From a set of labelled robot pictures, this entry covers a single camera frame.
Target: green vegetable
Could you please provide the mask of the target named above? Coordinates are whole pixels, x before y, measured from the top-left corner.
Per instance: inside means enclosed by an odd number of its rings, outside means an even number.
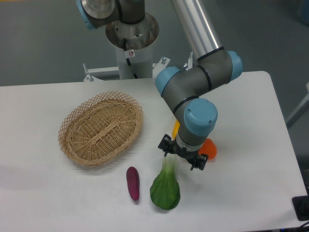
[[[152,202],[166,210],[175,208],[180,200],[179,184],[175,178],[176,159],[163,159],[162,170],[150,187]]]

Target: metal bolt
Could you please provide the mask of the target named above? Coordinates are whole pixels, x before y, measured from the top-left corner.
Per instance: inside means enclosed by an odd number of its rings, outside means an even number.
[[[83,64],[83,67],[84,67],[85,73],[87,73],[88,72],[88,68],[86,67],[86,63]]]
[[[165,61],[166,61],[166,57],[162,57],[162,64],[165,64]]]
[[[184,70],[188,70],[188,64],[187,64],[187,63],[185,63],[185,64],[183,65],[183,69],[184,69]]]

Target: oval wicker basket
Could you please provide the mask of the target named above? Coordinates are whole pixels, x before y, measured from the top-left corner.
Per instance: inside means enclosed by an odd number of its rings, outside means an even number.
[[[59,145],[73,161],[99,165],[130,146],[142,122],[143,111],[135,99],[116,91],[101,93],[65,118]]]

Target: yellow object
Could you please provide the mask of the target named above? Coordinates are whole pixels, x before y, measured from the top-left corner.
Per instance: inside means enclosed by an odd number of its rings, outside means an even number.
[[[174,129],[173,129],[173,132],[172,132],[172,137],[173,137],[173,139],[176,138],[176,134],[177,134],[177,132],[178,132],[179,126],[180,126],[180,124],[179,124],[179,122],[176,120]]]

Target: silver metal tube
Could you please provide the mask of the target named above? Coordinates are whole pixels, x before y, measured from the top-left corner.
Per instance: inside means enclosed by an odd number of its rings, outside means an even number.
[[[189,144],[185,143],[185,142],[181,139],[181,137],[179,136],[178,133],[177,133],[177,135],[176,135],[176,139],[175,139],[175,140],[176,140],[176,143],[178,144],[178,146],[179,146],[180,148],[186,147],[186,148],[187,148],[187,151],[189,151],[189,152],[198,151],[198,150],[202,147],[202,145],[203,145],[203,143],[200,144],[200,145],[196,145],[196,146],[189,145]]]
[[[196,58],[221,47],[200,0],[171,0]]]
[[[84,10],[94,18],[107,18],[115,8],[115,0],[82,0]]]

